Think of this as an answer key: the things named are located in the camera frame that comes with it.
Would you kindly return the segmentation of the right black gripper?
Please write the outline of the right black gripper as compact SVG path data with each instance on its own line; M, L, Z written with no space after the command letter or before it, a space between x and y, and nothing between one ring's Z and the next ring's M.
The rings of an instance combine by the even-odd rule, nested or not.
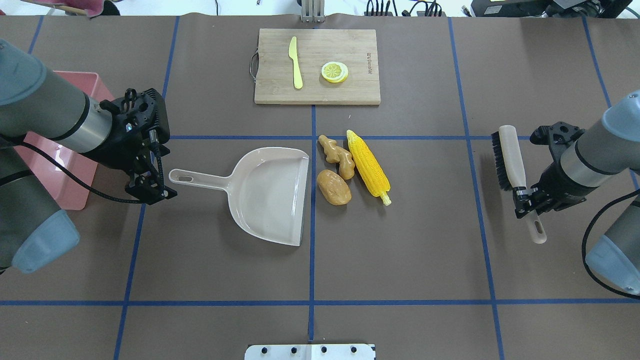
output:
M547 146L552 162L532 187L514 187L515 216L540 215L562 211L585 202L588 188L574 182L562 169L561 157L585 130L564 121L553 125L540 125L529 137L531 144Z

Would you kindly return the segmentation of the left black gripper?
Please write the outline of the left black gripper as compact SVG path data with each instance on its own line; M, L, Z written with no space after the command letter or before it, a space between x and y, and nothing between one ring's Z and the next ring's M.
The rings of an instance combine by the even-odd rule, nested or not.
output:
M89 159L130 173L125 192L142 197L146 205L178 196L171 187L151 186L148 175L137 174L151 170L146 153L159 150L162 157L170 153L165 145L170 139L170 127L162 94L154 88L140 92L129 88L120 98L100 101L99 109L106 113L111 128L105 141L89 151Z

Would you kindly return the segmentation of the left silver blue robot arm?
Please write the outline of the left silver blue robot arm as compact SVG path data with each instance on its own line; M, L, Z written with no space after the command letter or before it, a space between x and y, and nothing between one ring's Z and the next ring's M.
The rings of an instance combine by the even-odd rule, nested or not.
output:
M1 41L1 271L30 274L80 241L62 176L112 202L153 205L177 192L162 158L170 126L154 88L99 99Z

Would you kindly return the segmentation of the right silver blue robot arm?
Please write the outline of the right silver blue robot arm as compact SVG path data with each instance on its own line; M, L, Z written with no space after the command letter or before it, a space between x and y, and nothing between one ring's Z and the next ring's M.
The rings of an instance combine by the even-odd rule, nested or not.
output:
M497 133L494 150L506 164L505 187L514 212L532 231L542 232L539 216L585 203L611 181L639 172L639 91L633 90L606 109L586 129L558 121L535 129L530 143L548 148L550 164L528 184L519 137L512 126ZM586 274L617 296L639 299L639 187L611 193L585 217L580 260Z

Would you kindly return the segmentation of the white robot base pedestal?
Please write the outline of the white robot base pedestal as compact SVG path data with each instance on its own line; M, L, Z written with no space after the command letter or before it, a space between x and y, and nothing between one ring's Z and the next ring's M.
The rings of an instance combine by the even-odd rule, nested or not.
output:
M374 344L254 344L247 347L245 360L375 360Z

